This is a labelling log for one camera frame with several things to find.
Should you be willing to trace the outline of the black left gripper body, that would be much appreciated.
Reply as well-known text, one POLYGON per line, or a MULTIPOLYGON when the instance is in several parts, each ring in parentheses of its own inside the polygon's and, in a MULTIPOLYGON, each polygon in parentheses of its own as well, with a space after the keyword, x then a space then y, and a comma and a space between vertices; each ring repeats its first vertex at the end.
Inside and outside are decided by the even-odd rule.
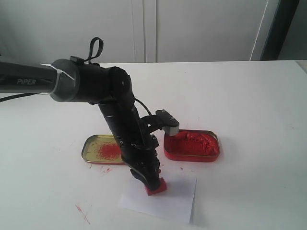
POLYGON ((104 103, 98 107, 121 150, 122 160, 143 183, 143 178, 155 171, 157 139, 150 134, 135 106, 126 109, 118 103, 104 103))

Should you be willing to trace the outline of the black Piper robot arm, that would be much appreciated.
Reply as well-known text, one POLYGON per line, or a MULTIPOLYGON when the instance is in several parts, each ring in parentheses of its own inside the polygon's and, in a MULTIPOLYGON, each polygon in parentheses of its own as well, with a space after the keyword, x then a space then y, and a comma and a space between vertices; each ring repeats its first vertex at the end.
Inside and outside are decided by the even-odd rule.
POLYGON ((1 93, 47 93, 57 102, 98 105, 132 175, 154 191, 160 187, 157 142, 135 107, 128 73, 79 60, 59 59, 51 65, 0 64, 1 93))

